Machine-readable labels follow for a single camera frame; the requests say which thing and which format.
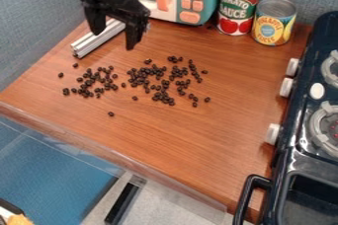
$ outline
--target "red can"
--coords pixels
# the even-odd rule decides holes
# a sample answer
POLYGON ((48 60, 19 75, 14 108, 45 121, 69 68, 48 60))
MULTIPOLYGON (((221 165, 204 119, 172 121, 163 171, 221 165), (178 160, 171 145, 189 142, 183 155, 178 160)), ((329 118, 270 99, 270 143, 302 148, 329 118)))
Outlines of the red can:
POLYGON ((220 0, 217 27, 225 34, 248 34, 258 0, 220 0))

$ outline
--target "oven door handle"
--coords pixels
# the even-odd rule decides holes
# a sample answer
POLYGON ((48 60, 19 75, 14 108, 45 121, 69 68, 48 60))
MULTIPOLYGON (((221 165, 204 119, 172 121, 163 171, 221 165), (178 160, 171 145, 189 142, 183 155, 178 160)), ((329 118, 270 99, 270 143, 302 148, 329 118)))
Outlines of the oven door handle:
POLYGON ((240 195, 237 205, 236 213, 233 217, 233 225, 242 225, 245 219, 245 214, 249 206, 252 192, 255 188, 263 190, 270 189, 272 185, 271 180, 263 178, 258 175, 250 175, 244 184, 242 194, 240 195))

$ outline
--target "toy stove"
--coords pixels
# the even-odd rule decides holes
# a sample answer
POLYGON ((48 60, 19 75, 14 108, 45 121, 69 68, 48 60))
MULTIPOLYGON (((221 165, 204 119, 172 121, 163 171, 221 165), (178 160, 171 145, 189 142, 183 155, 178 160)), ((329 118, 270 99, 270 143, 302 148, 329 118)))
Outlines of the toy stove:
POLYGON ((248 177, 233 224, 243 224, 255 188, 266 191, 257 224, 338 225, 338 12, 315 23, 301 60, 291 59, 280 95, 290 98, 271 179, 248 177))

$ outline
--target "stove knob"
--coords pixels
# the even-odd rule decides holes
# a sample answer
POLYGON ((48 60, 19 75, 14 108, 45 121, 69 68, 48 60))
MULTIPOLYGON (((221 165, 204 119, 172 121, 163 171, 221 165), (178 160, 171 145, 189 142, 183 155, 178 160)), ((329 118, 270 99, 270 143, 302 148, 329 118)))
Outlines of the stove knob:
POLYGON ((320 83, 314 83, 310 88, 310 95, 315 100, 320 100, 325 94, 325 88, 320 83))
POLYGON ((267 136, 265 142, 275 145, 277 141, 278 134, 280 133, 281 126, 279 124, 271 123, 268 128, 267 136))
POLYGON ((294 80, 291 78, 284 78, 281 90, 280 90, 280 96, 288 98, 290 95, 290 92, 293 88, 293 82, 294 80))
POLYGON ((299 59, 291 58, 287 68, 287 76, 295 77, 296 71, 298 70, 299 59))

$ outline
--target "floor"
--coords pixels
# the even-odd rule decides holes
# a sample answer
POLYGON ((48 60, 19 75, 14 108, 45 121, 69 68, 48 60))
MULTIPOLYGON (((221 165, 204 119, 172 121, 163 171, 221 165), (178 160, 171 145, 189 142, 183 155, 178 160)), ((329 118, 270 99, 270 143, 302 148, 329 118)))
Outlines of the floor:
MULTIPOLYGON (((0 116, 0 197, 36 224, 104 225, 133 175, 0 116)), ((121 225, 230 225, 232 216, 147 181, 121 225)))
MULTIPOLYGON (((84 219, 82 225, 104 225, 107 213, 112 208, 132 175, 125 173, 84 219)), ((192 198, 147 181, 141 187, 121 225, 231 225, 233 216, 216 210, 192 198)))

